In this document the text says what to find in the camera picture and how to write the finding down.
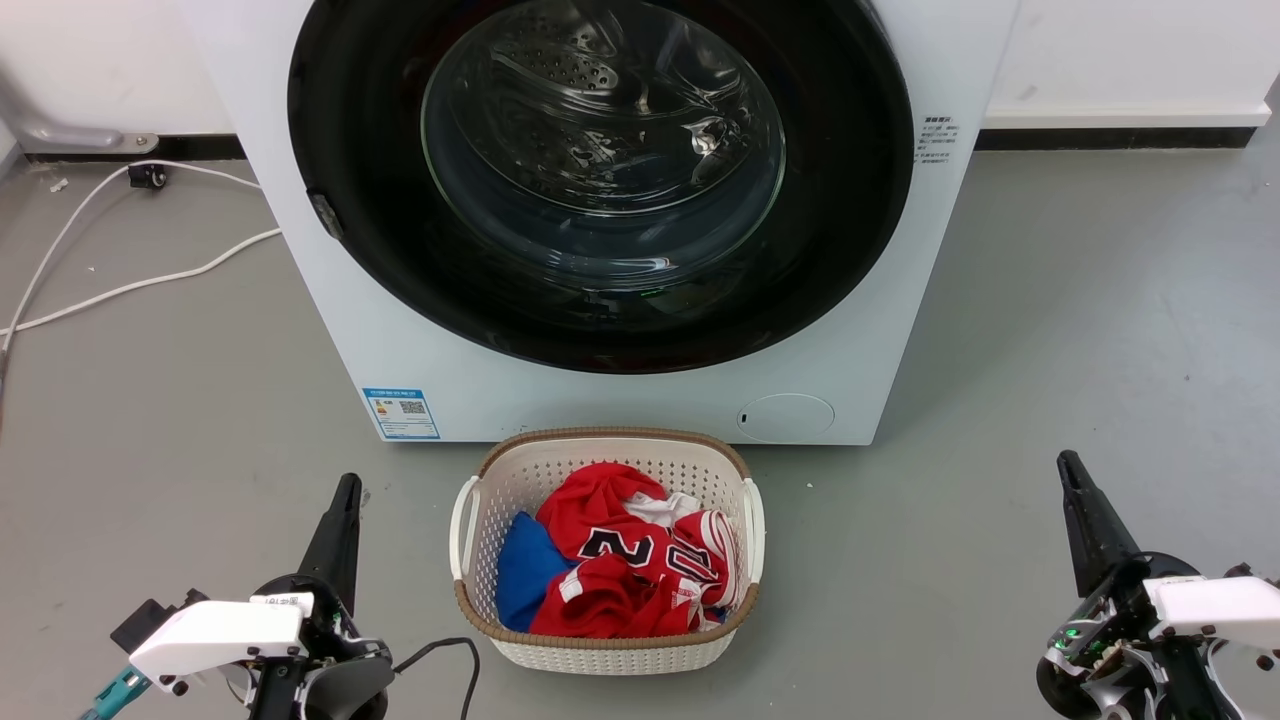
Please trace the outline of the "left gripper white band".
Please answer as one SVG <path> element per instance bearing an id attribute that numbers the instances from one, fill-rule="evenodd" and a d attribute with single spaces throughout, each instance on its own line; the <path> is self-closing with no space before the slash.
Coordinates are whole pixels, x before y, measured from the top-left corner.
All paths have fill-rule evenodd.
<path id="1" fill-rule="evenodd" d="M 248 600 L 192 589 L 180 606 L 143 602 L 111 634 L 128 664 L 109 683 L 109 716 L 155 688 L 183 696 L 219 671 L 251 719 L 383 719 L 396 679 L 387 643 L 355 626 L 364 483 L 344 473 L 298 574 Z"/>

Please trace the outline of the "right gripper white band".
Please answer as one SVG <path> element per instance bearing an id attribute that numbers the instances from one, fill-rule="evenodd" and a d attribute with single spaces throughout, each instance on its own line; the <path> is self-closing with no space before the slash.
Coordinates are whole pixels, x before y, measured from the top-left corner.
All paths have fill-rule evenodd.
<path id="1" fill-rule="evenodd" d="M 1277 583 L 1245 564 L 1208 578 L 1139 553 L 1079 454 L 1056 468 L 1082 603 L 1036 666 L 1042 700 L 1065 719 L 1243 719 L 1216 662 L 1235 650 L 1277 670 Z"/>

